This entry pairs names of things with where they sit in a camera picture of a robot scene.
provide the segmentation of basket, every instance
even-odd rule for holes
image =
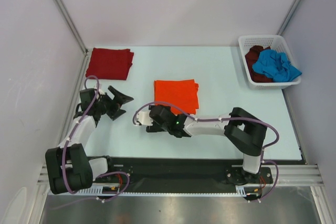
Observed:
[[[249,52],[250,48],[253,46],[271,47],[271,49],[276,52],[284,52],[287,55],[288,60],[294,67],[297,67],[293,56],[287,46],[285,39],[280,35],[246,35],[240,36],[238,39],[241,56],[243,58],[243,63],[245,66],[245,71],[248,79],[248,85],[251,89],[284,89],[291,85],[297,85],[301,82],[301,77],[297,77],[292,82],[254,82],[251,79],[250,73],[247,68],[247,62],[245,55]]]

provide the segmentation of orange cloth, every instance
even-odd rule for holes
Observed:
[[[195,80],[154,81],[154,100],[169,102],[189,114],[196,114],[198,109],[198,84]],[[171,108],[174,114],[181,114]]]

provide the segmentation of metal floor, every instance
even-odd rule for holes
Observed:
[[[310,187],[278,187],[261,204],[233,197],[124,196],[51,210],[80,198],[48,196],[40,224],[321,223]]]

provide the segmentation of cloth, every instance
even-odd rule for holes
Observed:
[[[250,51],[245,55],[245,59],[247,62],[247,68],[250,73],[251,79],[254,82],[273,82],[271,78],[267,78],[263,74],[255,73],[252,68],[252,65],[256,63],[257,60],[259,59],[260,52],[266,49],[271,49],[271,48],[267,47],[264,49],[262,46],[253,46],[250,48]]]
[[[198,109],[198,84],[195,80],[154,81],[154,100],[169,102],[189,114],[196,114]],[[181,114],[171,108],[174,114]]]
[[[126,80],[133,56],[134,53],[130,49],[94,48],[86,77],[94,75],[99,79]]]
[[[253,64],[256,73],[273,78],[274,82],[288,82],[300,76],[302,72],[292,66],[284,52],[268,49],[260,53],[259,59]]]

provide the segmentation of blue cloth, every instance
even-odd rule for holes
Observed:
[[[264,74],[274,82],[289,82],[302,74],[290,64],[284,52],[272,49],[262,51],[252,68],[255,73]]]

